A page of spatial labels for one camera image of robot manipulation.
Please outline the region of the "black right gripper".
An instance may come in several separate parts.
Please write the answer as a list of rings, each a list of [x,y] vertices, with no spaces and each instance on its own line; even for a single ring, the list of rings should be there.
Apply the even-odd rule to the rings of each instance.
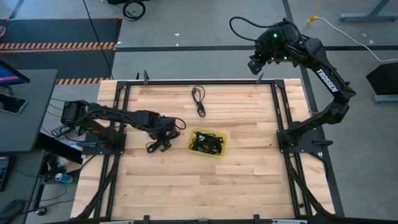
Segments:
[[[255,41],[255,51],[248,62],[251,73],[257,75],[267,63],[288,62],[288,46],[298,38],[299,35],[291,23],[276,23],[268,28]]]

